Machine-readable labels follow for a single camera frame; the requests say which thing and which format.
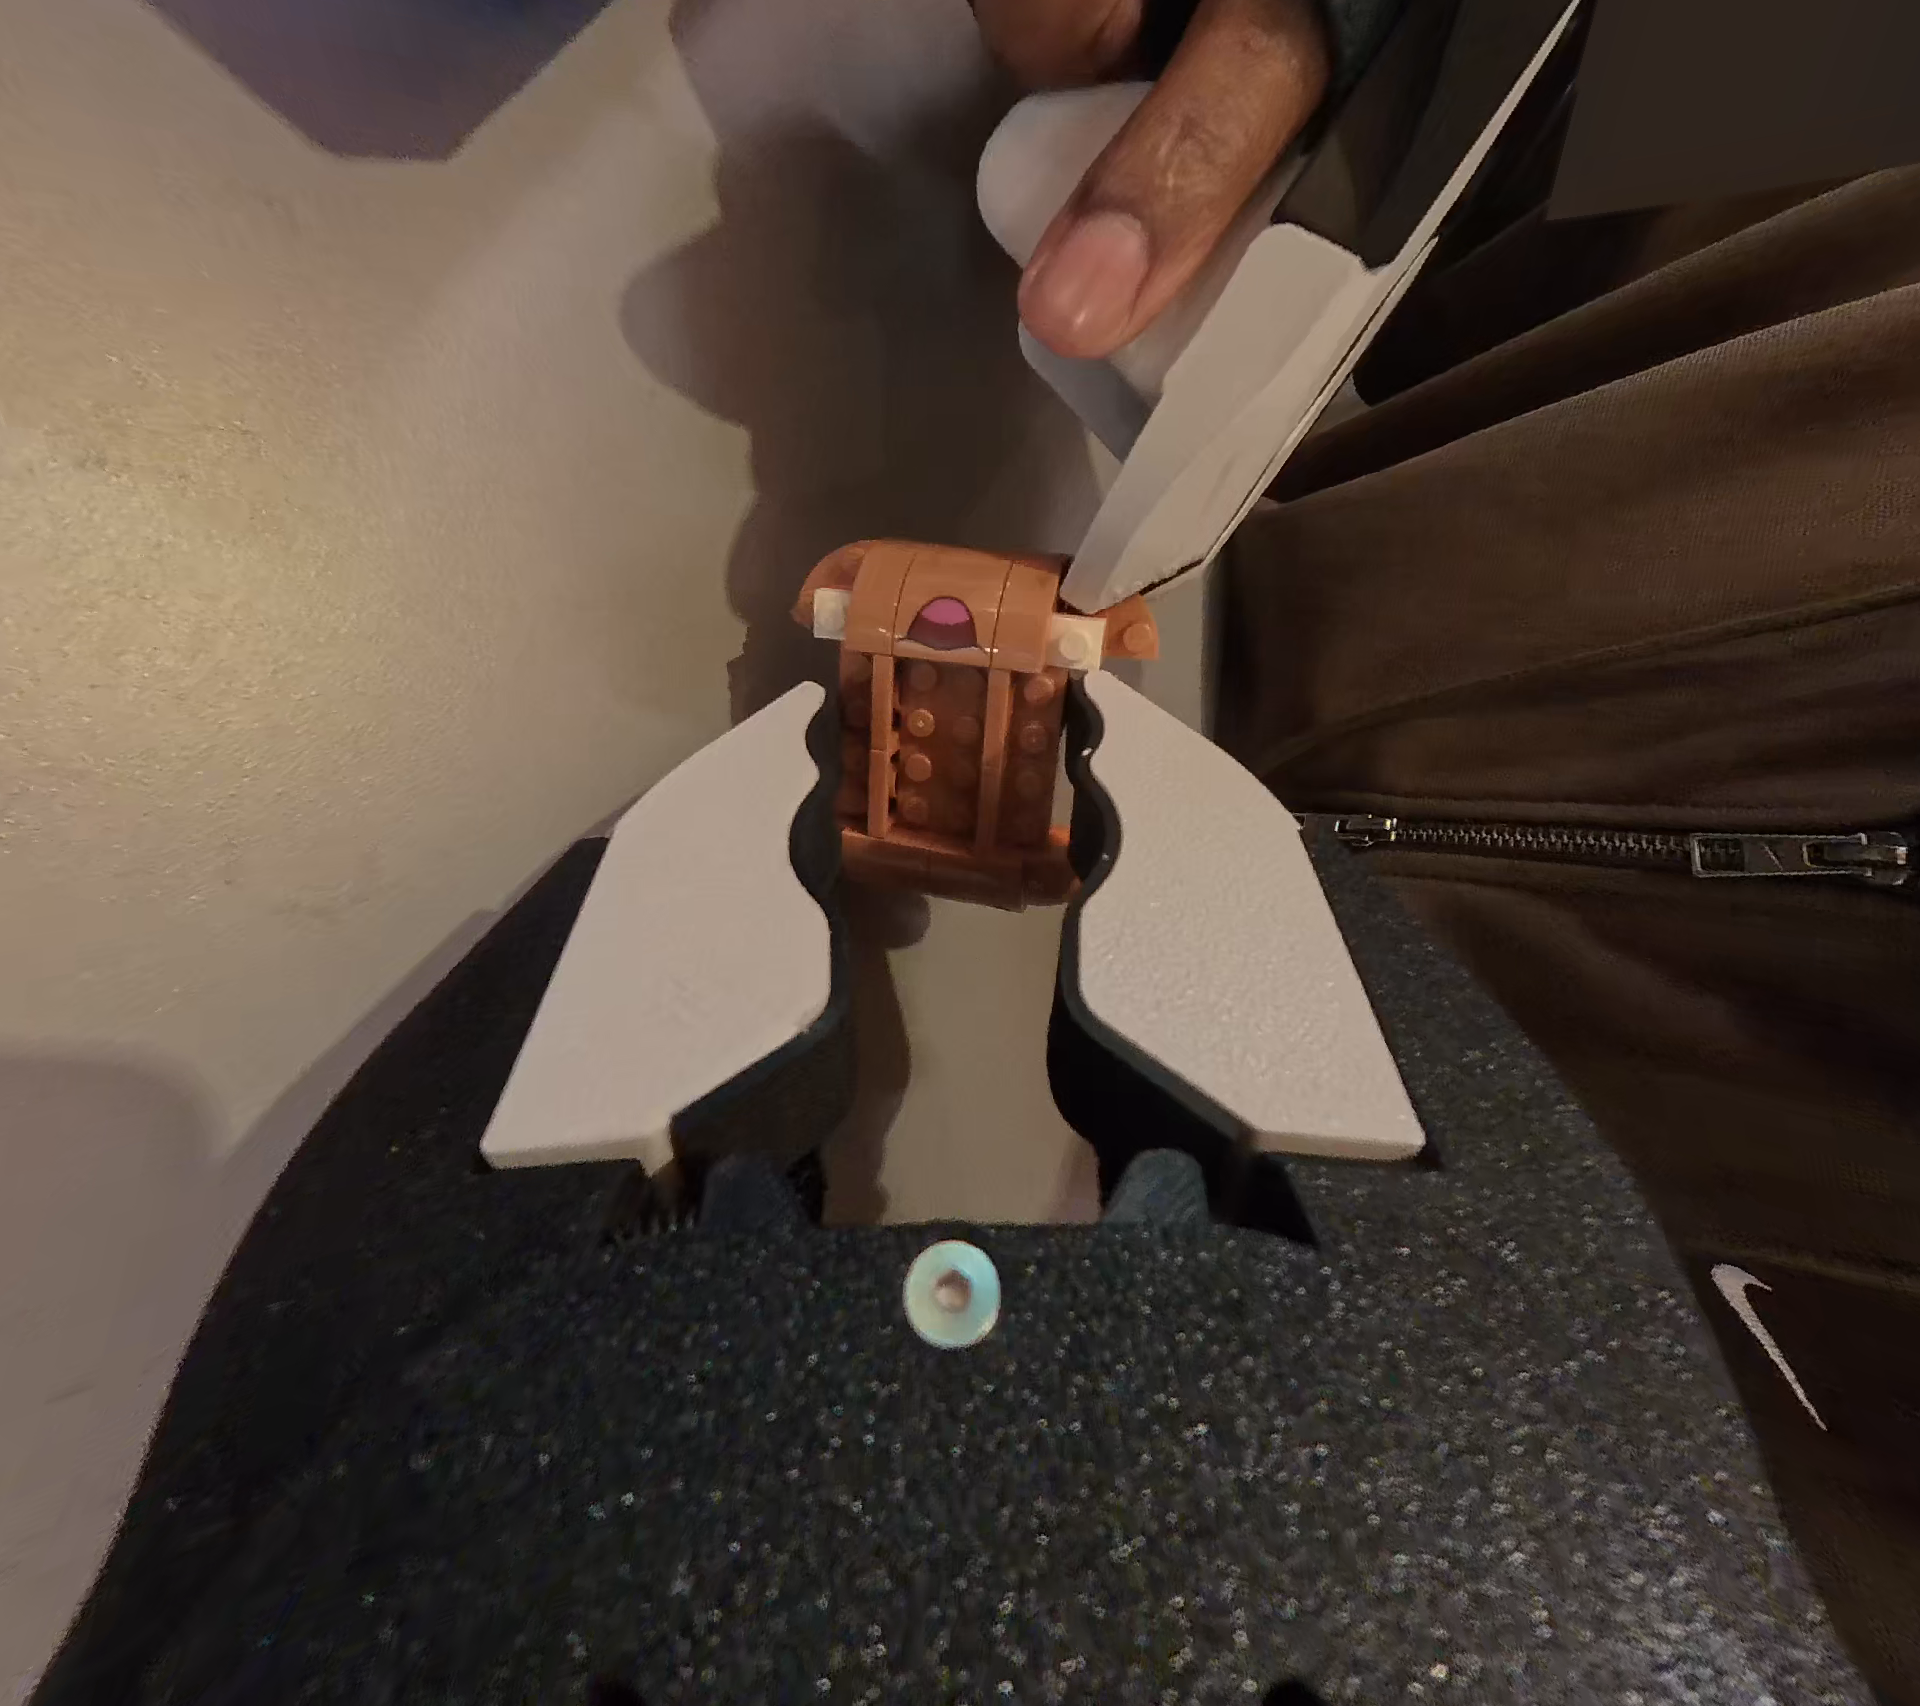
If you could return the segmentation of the person's right hand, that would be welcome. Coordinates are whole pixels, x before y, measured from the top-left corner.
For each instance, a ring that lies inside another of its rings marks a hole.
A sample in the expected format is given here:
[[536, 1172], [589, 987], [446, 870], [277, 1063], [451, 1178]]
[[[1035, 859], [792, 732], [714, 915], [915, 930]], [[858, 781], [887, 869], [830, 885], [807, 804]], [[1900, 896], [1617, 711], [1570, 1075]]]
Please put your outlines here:
[[[1118, 78], [1146, 0], [968, 0], [1020, 86]], [[1201, 0], [1137, 111], [1035, 244], [1020, 322], [1069, 358], [1135, 343], [1198, 276], [1324, 102], [1332, 80], [1314, 0]]]

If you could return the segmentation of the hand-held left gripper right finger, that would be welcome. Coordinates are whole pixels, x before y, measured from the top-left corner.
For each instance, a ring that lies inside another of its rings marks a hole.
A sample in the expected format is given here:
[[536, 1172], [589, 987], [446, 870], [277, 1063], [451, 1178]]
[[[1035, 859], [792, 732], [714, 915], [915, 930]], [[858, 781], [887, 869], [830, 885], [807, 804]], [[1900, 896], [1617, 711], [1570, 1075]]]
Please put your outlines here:
[[1083, 682], [1093, 844], [1069, 1011], [1237, 1148], [1410, 1164], [1428, 1135], [1287, 806], [1125, 682]]

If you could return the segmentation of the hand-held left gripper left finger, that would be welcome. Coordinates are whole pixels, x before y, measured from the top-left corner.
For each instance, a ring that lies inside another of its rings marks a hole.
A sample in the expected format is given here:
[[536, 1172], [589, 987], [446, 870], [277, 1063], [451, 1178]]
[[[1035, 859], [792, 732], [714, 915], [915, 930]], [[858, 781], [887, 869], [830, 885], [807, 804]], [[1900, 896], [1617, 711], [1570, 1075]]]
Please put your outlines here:
[[835, 696], [804, 682], [615, 824], [481, 1153], [792, 1167], [850, 1110]]

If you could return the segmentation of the brown lego model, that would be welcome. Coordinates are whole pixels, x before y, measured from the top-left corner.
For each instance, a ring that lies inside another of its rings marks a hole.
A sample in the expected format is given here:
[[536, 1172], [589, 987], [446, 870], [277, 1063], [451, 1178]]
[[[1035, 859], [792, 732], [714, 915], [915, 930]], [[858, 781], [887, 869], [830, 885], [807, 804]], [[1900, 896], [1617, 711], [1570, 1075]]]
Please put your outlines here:
[[1155, 660], [1140, 594], [1093, 615], [1062, 557], [863, 541], [804, 578], [794, 620], [838, 649], [843, 864], [865, 887], [986, 904], [1066, 904], [1054, 820], [1070, 684]]

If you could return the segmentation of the brown zip hoodie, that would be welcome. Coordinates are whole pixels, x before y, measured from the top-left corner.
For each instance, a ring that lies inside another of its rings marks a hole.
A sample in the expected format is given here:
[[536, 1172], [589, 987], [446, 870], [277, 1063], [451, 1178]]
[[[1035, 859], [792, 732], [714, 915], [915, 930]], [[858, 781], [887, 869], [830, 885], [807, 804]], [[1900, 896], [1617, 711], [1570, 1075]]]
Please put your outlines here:
[[1516, 218], [1227, 561], [1218, 738], [1552, 1063], [1916, 1703], [1919, 183]]

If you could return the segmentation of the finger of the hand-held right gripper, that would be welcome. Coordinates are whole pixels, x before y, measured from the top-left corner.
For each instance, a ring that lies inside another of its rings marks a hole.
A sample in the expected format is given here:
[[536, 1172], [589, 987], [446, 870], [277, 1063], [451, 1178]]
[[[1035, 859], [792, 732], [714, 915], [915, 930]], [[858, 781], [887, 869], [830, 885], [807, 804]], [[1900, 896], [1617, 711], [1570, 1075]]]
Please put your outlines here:
[[1583, 0], [1551, 21], [1415, 207], [1382, 264], [1292, 223], [1269, 223], [1165, 377], [1163, 396], [1078, 545], [1062, 597], [1093, 615], [1214, 561], [1330, 407], [1363, 350], [1428, 262], [1529, 86]]

